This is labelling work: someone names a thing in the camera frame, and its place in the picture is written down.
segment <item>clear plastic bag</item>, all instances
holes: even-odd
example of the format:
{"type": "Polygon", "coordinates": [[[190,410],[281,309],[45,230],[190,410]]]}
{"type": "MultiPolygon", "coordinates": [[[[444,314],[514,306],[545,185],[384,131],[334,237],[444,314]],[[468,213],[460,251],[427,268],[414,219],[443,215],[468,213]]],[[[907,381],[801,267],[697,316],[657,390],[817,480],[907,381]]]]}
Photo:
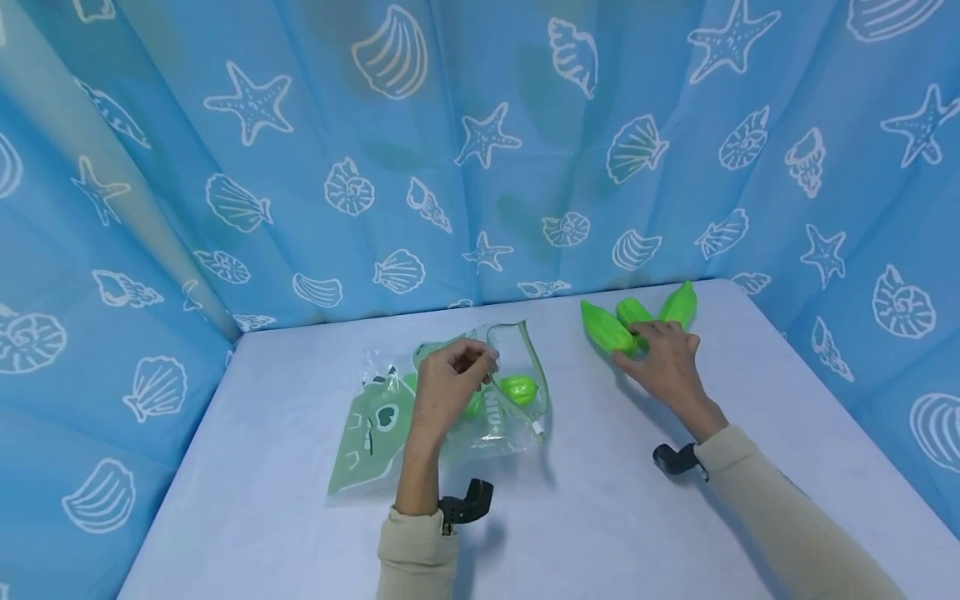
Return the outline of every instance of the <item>clear plastic bag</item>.
{"type": "Polygon", "coordinates": [[[540,448],[545,442],[550,392],[526,322],[486,324],[445,342],[367,352],[363,391],[350,404],[327,488],[341,499],[391,489],[399,477],[410,431],[417,370],[426,356],[462,337],[499,352],[499,371],[473,396],[441,450],[448,468],[483,458],[540,448]]]}

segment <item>blue backdrop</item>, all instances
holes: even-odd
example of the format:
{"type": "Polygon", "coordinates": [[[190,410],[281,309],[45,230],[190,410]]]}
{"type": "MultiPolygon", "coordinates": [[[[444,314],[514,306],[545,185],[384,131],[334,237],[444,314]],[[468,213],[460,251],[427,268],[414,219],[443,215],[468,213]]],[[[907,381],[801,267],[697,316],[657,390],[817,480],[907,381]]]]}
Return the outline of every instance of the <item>blue backdrop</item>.
{"type": "Polygon", "coordinates": [[[957,22],[7,0],[0,599],[119,589],[236,327],[686,278],[751,294],[960,533],[957,22]]]}

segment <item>starfish print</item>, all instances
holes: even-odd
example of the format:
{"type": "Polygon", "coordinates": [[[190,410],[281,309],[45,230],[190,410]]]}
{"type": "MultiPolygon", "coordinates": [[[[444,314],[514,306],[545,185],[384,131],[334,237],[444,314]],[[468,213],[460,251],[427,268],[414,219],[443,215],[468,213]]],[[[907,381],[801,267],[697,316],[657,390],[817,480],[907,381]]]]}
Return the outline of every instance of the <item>starfish print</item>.
{"type": "Polygon", "coordinates": [[[70,180],[93,203],[93,207],[97,209],[97,215],[100,217],[100,222],[104,224],[105,228],[110,227],[110,219],[120,223],[120,217],[113,211],[113,207],[107,200],[129,192],[130,185],[128,183],[100,183],[93,175],[93,164],[86,156],[80,157],[80,178],[70,178],[70,180]]]}
{"type": "Polygon", "coordinates": [[[698,84],[722,64],[728,64],[740,75],[746,73],[750,47],[779,20],[780,11],[773,11],[759,19],[751,20],[747,16],[747,0],[734,0],[733,10],[730,12],[730,18],[727,19],[726,27],[723,29],[702,27],[693,30],[686,37],[686,41],[691,44],[707,49],[704,61],[690,76],[690,84],[698,84]]]}
{"type": "Polygon", "coordinates": [[[810,238],[810,250],[800,257],[800,262],[820,270],[820,281],[826,290],[834,273],[840,277],[847,276],[847,263],[837,254],[847,239],[847,233],[840,231],[832,237],[824,237],[816,227],[806,224],[806,236],[810,238]]]}
{"type": "Polygon", "coordinates": [[[490,158],[493,153],[493,146],[500,148],[519,148],[523,145],[523,140],[519,137],[506,135],[502,131],[503,118],[507,116],[507,110],[510,108],[506,102],[497,105],[493,114],[477,121],[473,117],[464,115],[462,121],[464,129],[467,130],[467,141],[460,154],[453,159],[454,164],[461,166],[470,157],[476,155],[480,159],[483,168],[490,168],[490,158]]]}
{"type": "Polygon", "coordinates": [[[940,164],[944,159],[944,153],[940,150],[940,144],[933,138],[933,133],[957,112],[960,112],[960,98],[955,98],[944,106],[940,98],[940,86],[930,84],[926,89],[924,105],[916,112],[880,121],[880,127],[884,131],[906,135],[908,141],[903,160],[900,161],[900,168],[905,169],[910,166],[917,155],[923,155],[930,164],[940,164]]]}
{"type": "Polygon", "coordinates": [[[257,133],[265,126],[284,133],[294,130],[280,114],[280,101],[287,95],[290,82],[293,81],[289,75],[277,75],[267,84],[254,85],[240,67],[230,60],[227,61],[227,72],[236,93],[232,96],[204,98],[204,106],[210,110],[232,112],[240,117],[240,141],[244,146],[252,146],[257,133]]]}
{"type": "Polygon", "coordinates": [[[479,237],[477,237],[477,249],[473,252],[464,252],[463,257],[469,262],[477,263],[477,270],[480,269],[480,265],[487,265],[494,271],[503,271],[503,267],[500,266],[500,261],[497,257],[500,254],[509,254],[513,252],[514,249],[511,246],[491,246],[490,242],[487,241],[487,233],[485,231],[480,231],[479,237]]]}

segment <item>white tabletop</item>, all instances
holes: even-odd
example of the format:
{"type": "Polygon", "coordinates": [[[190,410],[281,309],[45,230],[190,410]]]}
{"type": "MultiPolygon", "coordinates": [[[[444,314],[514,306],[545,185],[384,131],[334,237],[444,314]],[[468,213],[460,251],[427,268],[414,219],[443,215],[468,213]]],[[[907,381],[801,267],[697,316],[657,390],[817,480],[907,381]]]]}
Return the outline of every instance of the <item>white tabletop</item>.
{"type": "MultiPolygon", "coordinates": [[[[657,308],[675,286],[633,294],[657,308]]],[[[708,392],[862,543],[910,598],[957,597],[960,542],[739,288],[696,284],[691,330],[708,392]]],[[[769,598],[735,519],[696,478],[650,455],[688,441],[587,342],[581,297],[532,300],[244,336],[136,559],[121,598],[372,598],[389,503],[325,508],[365,351],[414,348],[478,324],[527,320],[552,401],[550,444],[461,468],[495,485],[490,514],[460,528],[457,597],[769,598]]]]}

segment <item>green toy vegetable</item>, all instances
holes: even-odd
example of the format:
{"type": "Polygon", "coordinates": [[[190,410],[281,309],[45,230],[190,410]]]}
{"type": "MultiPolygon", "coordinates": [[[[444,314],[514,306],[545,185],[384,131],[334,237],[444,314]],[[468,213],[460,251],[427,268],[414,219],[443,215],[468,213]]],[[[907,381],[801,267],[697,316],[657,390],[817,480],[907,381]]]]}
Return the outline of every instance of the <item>green toy vegetable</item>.
{"type": "MultiPolygon", "coordinates": [[[[650,311],[644,308],[643,304],[636,298],[625,298],[621,300],[616,306],[616,318],[628,329],[631,323],[646,323],[654,320],[654,316],[650,314],[650,311]]],[[[641,350],[646,352],[650,349],[650,345],[642,336],[634,334],[634,337],[636,338],[636,344],[641,350]]]]}
{"type": "Polygon", "coordinates": [[[511,375],[499,381],[500,389],[518,406],[526,406],[537,397],[537,382],[527,375],[511,375]]]}
{"type": "Polygon", "coordinates": [[[634,334],[603,308],[580,300],[580,317],[589,338],[607,354],[614,350],[630,354],[636,350],[634,334]]]}
{"type": "Polygon", "coordinates": [[[666,302],[663,303],[663,308],[660,310],[658,320],[664,323],[676,321],[686,331],[696,312],[697,294],[693,291],[693,284],[686,281],[684,285],[680,286],[680,289],[667,297],[666,302]]]}

